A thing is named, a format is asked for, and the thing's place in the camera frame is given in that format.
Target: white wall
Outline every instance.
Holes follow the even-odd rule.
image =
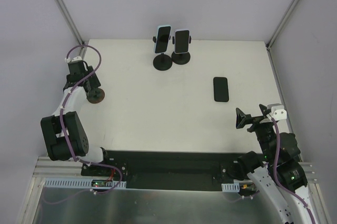
[[[337,223],[337,0],[302,0],[272,56],[304,160]]]
[[[62,97],[75,45],[54,0],[0,0],[0,223],[15,223],[37,157],[39,122]]]
[[[64,0],[83,39],[143,38],[161,24],[195,40],[265,41],[291,0]]]

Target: phone stand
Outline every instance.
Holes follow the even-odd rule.
[[[153,66],[160,71],[169,70],[172,67],[172,59],[164,53],[157,55],[153,59]]]
[[[190,55],[189,52],[183,53],[183,54],[176,54],[176,53],[173,52],[172,55],[171,55],[171,58],[172,58],[172,61],[175,64],[184,65],[184,64],[186,64],[190,61],[191,55]]]

